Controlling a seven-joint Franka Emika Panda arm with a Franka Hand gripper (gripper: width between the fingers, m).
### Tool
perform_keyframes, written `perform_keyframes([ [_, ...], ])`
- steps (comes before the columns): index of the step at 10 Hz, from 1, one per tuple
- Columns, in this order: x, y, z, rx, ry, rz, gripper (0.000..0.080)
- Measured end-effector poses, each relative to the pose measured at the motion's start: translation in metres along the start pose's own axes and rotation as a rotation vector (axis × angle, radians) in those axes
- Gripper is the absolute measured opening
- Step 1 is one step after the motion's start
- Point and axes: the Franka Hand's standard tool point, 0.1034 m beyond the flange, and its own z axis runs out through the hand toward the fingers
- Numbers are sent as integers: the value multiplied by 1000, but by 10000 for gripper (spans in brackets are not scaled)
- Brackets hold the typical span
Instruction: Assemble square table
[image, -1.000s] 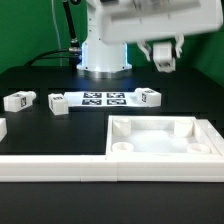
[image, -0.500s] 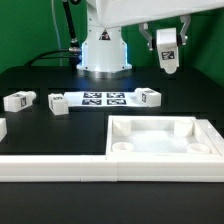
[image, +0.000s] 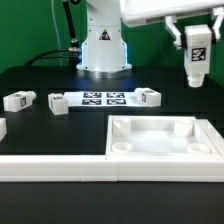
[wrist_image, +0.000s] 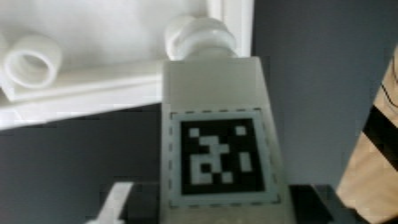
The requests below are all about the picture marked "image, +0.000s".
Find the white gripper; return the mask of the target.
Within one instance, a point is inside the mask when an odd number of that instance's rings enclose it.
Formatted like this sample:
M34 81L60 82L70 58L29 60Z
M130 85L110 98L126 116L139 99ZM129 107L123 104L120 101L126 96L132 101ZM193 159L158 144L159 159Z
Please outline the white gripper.
M121 18L128 27L162 22L174 38L177 49L186 47L186 37L176 27L177 18L192 17L212 10L212 43L221 40L224 21L224 0L120 0Z

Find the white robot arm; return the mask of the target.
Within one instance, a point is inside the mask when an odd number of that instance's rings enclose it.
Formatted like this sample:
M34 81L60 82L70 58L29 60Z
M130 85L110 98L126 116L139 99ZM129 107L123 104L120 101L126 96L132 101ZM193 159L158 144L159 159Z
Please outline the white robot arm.
M127 44L121 26L163 22L184 51L188 80L201 81L210 70L211 44L221 39L224 0L86 0L87 38L77 70L82 75L115 77L127 73Z

